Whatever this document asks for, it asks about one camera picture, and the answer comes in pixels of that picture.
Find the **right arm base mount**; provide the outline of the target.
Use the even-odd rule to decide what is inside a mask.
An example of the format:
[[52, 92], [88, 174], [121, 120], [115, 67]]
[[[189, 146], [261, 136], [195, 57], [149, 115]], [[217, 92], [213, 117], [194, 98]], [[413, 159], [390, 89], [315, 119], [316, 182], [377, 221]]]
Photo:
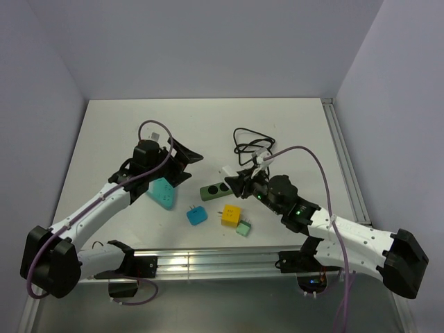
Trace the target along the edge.
[[336, 285], [341, 277], [342, 269], [335, 266], [323, 266], [314, 255], [323, 241], [308, 237], [300, 250], [280, 251], [274, 263], [282, 274], [294, 273], [304, 297], [316, 299]]

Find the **white charger plug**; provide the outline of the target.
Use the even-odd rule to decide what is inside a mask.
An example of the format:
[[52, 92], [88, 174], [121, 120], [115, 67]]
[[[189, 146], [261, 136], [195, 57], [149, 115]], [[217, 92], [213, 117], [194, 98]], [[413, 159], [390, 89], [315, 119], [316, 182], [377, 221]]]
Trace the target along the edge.
[[234, 171], [232, 169], [231, 166], [226, 165], [224, 167], [221, 168], [221, 170], [219, 171], [219, 173], [221, 174], [222, 177], [236, 177], [237, 176], [237, 172]]

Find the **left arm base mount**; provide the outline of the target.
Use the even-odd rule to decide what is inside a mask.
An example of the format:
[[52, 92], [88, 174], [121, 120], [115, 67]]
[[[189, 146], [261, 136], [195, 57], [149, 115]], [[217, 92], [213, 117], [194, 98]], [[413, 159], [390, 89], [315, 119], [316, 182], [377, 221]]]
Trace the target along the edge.
[[[152, 281], [157, 273], [157, 264], [158, 256], [135, 256], [124, 273], [106, 271], [94, 275], [94, 279], [108, 281], [111, 301], [126, 306], [143, 305], [152, 301], [159, 292], [158, 285]], [[153, 294], [147, 300], [132, 301], [142, 287], [152, 287]]]

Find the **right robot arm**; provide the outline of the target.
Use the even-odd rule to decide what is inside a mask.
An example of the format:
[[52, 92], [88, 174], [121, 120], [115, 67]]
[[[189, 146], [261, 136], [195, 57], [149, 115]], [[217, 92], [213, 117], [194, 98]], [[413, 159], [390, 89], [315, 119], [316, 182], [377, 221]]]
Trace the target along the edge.
[[224, 181], [237, 198], [254, 196], [287, 229], [306, 236], [298, 254], [280, 257], [283, 273], [342, 268], [371, 276], [403, 298], [417, 297], [429, 258], [410, 231], [383, 231], [331, 217], [300, 197], [287, 175], [268, 178], [264, 171], [243, 170]]

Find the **green power strip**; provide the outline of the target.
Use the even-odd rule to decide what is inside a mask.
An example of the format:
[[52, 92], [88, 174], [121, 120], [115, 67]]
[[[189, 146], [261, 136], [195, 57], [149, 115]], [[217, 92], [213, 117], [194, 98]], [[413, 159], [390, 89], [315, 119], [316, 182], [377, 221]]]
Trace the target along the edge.
[[224, 182], [201, 187], [199, 193], [203, 202], [233, 194], [232, 190]]

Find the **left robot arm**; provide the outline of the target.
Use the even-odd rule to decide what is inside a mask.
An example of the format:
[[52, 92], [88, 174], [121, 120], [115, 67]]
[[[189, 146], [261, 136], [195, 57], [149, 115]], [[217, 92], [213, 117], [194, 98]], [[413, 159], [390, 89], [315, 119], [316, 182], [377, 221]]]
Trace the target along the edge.
[[164, 178], [177, 187], [191, 178], [186, 167], [203, 156], [172, 138], [168, 143], [169, 148], [162, 148], [155, 140], [139, 140], [132, 157], [79, 210], [49, 228], [37, 226], [28, 233], [20, 275], [30, 297], [63, 298], [93, 275], [133, 273], [135, 251], [130, 246], [117, 240], [96, 249], [83, 250], [83, 246], [114, 215], [145, 194], [154, 180]]

